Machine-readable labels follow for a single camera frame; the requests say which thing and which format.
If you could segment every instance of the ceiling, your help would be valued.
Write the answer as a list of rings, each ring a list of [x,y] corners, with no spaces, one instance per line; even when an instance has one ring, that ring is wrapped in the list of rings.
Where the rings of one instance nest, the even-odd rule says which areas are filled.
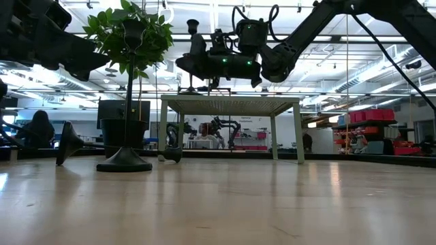
[[[96,16],[107,7],[115,8],[118,1],[92,0],[90,3],[93,9],[87,7],[87,2],[87,0],[59,0],[59,3],[73,16],[73,22],[68,26],[66,31],[82,36],[84,34],[82,26],[87,23],[87,16]],[[141,5],[141,1],[135,0],[134,2]],[[274,2],[280,5],[280,13],[272,24],[277,35],[289,35],[311,13],[313,3],[312,0],[282,0]],[[301,13],[297,13],[299,2],[301,2],[302,6]],[[241,8],[245,6],[245,14],[253,19],[267,19],[271,8],[271,4],[260,0],[176,0],[167,1],[166,3],[167,7],[174,11],[171,25],[173,25],[173,37],[177,40],[174,42],[174,46],[165,53],[166,66],[159,68],[157,77],[155,75],[157,69],[154,69],[154,67],[149,67],[146,70],[150,79],[143,81],[142,90],[150,91],[150,93],[144,94],[144,98],[149,98],[151,91],[176,91],[179,86],[185,88],[189,86],[189,74],[174,65],[175,59],[189,52],[190,43],[187,41],[186,37],[184,37],[188,34],[186,25],[188,19],[195,18],[200,22],[200,26],[198,27],[199,33],[211,33],[211,31],[217,28],[226,32],[232,30],[231,13],[233,6],[237,5]],[[426,1],[426,4],[429,7],[429,12],[432,15],[436,15],[436,0]],[[150,14],[157,13],[157,1],[147,0],[146,11]],[[163,10],[161,14],[166,15],[166,19],[170,17],[169,10]],[[236,21],[239,21],[240,16],[238,14],[236,16]],[[377,36],[390,36],[383,39],[385,42],[384,47],[390,51],[391,55],[396,58],[399,64],[405,65],[408,62],[420,58],[412,52],[413,50],[410,50],[405,40],[390,24],[374,20],[366,14],[359,16],[359,19]],[[344,42],[339,43],[330,40],[331,36],[344,38],[347,34],[354,37],[354,39],[350,38],[349,45]],[[349,86],[350,93],[405,94],[410,92],[407,83],[392,67],[385,64],[383,54],[378,46],[368,38],[369,36],[352,18],[347,18],[345,15],[336,16],[320,35],[318,39],[321,41],[314,42],[307,47],[300,56],[296,68],[285,82],[274,84],[263,79],[263,83],[253,89],[249,80],[232,79],[227,81],[221,79],[220,87],[230,88],[232,91],[245,92],[260,91],[263,87],[267,88],[270,92],[275,91],[282,93],[345,93],[346,90],[342,88],[338,91],[338,88],[344,85],[344,83],[347,83],[348,76],[349,82],[351,82],[350,80],[354,77],[358,77],[359,79],[354,86]],[[268,45],[274,47],[277,44],[269,43]],[[377,66],[375,69],[373,66],[376,63],[381,63],[382,66]],[[23,74],[24,72],[18,72],[17,75],[17,72],[8,70],[3,71],[3,75],[0,76],[2,76],[3,80],[7,80],[10,83],[11,88],[19,89],[18,93],[11,95],[18,98],[30,97],[34,99],[44,99],[49,97],[62,97],[65,95],[69,97],[71,95],[68,91],[71,90],[76,91],[75,96],[78,97],[77,94],[82,95],[82,99],[87,101],[95,101],[99,97],[103,97],[102,99],[124,98],[124,94],[115,93],[104,95],[99,93],[77,93],[77,91],[80,90],[117,91],[120,86],[127,84],[128,77],[126,73],[121,75],[119,72],[114,72],[113,75],[115,75],[115,77],[108,77],[107,74],[110,72],[106,71],[106,68],[108,67],[100,67],[92,71],[89,82],[79,82],[62,71],[48,70],[45,71],[46,73],[43,78],[38,78],[37,80],[49,83],[49,85],[25,82],[28,77],[36,76],[37,72],[32,71],[26,74]],[[112,68],[118,70],[117,65],[114,65]],[[427,85],[427,88],[431,88],[427,89],[427,91],[433,89],[431,84],[433,83],[434,70],[426,61],[422,61],[420,69],[405,70],[405,72],[409,76],[413,76],[414,82],[419,83],[421,86]],[[45,81],[49,80],[47,77],[51,76],[54,82]],[[136,80],[134,84],[134,90],[138,90],[138,81]],[[207,81],[194,78],[193,85],[204,86],[207,85]],[[38,90],[41,89],[55,89],[58,90],[58,92],[59,90],[63,92],[39,92]],[[304,101],[302,104],[307,110],[325,110],[325,107],[330,105],[341,105],[345,99],[344,96],[329,97],[304,94],[299,97]],[[372,96],[353,96],[349,99],[351,99],[352,103],[360,105],[363,101],[370,98],[372,98]],[[384,100],[372,102],[372,104],[392,100],[392,97],[383,98]]]

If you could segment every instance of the table top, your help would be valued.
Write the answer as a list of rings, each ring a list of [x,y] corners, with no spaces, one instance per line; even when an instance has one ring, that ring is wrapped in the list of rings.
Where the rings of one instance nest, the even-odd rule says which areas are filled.
[[[237,97],[201,95],[162,95],[162,101],[185,115],[277,116],[299,104],[291,97]]]

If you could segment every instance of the computer monitor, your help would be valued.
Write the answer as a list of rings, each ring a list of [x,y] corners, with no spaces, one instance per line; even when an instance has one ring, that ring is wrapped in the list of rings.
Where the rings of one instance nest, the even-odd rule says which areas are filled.
[[[138,101],[131,102],[131,119],[139,119]],[[101,129],[101,119],[123,119],[125,101],[123,100],[101,100],[98,105],[97,129]],[[150,123],[150,101],[141,101],[141,119],[147,122],[146,130],[149,130]]]

